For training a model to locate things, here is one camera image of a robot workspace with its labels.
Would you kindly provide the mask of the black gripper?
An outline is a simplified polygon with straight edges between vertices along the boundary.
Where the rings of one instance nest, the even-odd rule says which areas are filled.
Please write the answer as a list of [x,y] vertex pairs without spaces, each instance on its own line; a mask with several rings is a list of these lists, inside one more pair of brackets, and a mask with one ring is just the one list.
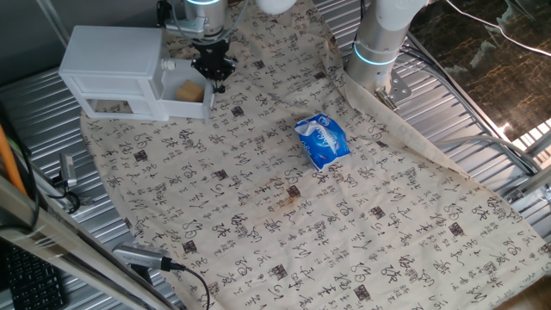
[[[195,44],[199,52],[199,58],[193,58],[191,66],[196,69],[205,79],[210,81],[223,82],[228,79],[236,70],[238,61],[235,58],[226,56],[230,43],[226,40],[210,42],[207,44]],[[212,69],[210,64],[221,64],[217,70]]]

